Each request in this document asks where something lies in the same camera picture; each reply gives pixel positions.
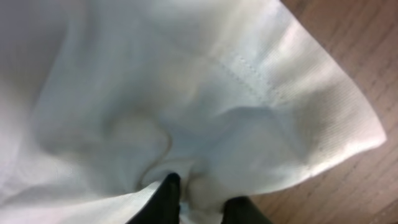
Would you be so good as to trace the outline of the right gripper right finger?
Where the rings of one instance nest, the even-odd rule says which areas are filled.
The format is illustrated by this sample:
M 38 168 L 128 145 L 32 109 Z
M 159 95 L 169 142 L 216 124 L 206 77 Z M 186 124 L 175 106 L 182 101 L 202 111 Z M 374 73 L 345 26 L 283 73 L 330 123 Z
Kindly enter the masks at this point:
M 221 224 L 272 224 L 249 197 L 236 197 L 224 204 Z

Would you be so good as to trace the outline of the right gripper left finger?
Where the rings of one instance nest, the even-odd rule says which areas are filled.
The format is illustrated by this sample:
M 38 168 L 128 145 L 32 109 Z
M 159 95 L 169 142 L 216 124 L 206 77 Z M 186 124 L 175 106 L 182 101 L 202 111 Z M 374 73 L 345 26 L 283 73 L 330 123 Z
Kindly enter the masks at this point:
M 179 224 L 180 176 L 169 174 L 159 188 L 127 224 Z

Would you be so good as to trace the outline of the white t-shirt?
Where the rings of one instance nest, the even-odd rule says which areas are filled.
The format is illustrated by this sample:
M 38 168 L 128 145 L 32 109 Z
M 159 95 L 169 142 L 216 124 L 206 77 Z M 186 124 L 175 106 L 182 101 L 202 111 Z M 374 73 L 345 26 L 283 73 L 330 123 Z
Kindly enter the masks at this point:
M 280 1 L 1 2 L 2 223 L 124 223 L 170 173 L 217 223 L 385 140 Z

